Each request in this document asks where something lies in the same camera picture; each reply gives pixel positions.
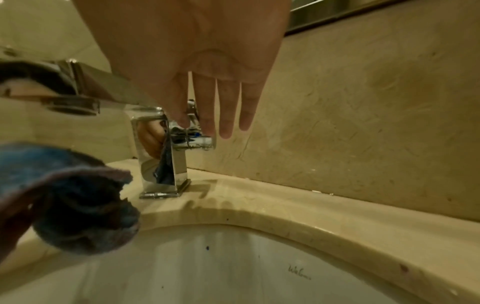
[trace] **brand logo on sink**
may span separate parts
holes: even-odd
[[[297,266],[295,267],[292,267],[292,265],[288,265],[288,271],[295,274],[295,275],[298,275],[299,277],[303,277],[303,278],[306,278],[307,280],[312,280],[311,277],[309,277],[308,275],[305,275],[303,272],[304,272],[304,269],[303,268],[300,268],[300,269],[297,269]]]

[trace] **faucet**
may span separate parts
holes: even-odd
[[[142,177],[140,198],[179,197],[191,182],[186,150],[212,150],[216,146],[215,138],[202,133],[194,100],[188,100],[190,127],[184,129],[169,120],[155,100],[115,73],[74,59],[45,60],[3,47],[0,54],[2,98],[40,102],[48,110],[69,115],[96,116],[105,108],[127,113]],[[27,87],[14,89],[19,82]],[[138,139],[138,125],[150,121],[159,123],[165,132],[160,160],[150,157]]]

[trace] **beige marble countertop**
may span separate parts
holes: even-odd
[[[110,165],[134,175],[122,195],[141,211],[142,230],[252,228],[327,252],[431,303],[480,303],[480,223],[197,170],[180,198],[140,200],[137,161]],[[0,273],[56,252],[29,231]]]

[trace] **blue towel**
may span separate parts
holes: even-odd
[[[120,191],[132,181],[85,154],[14,143],[0,146],[0,213],[22,200],[37,210],[39,237],[61,250],[97,254],[128,243],[139,230],[139,211]]]

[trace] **faucet base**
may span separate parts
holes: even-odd
[[[183,184],[178,187],[178,190],[175,192],[150,192],[146,191],[140,194],[140,199],[162,199],[162,198],[172,198],[181,196],[188,186],[191,184],[190,179],[186,179]]]

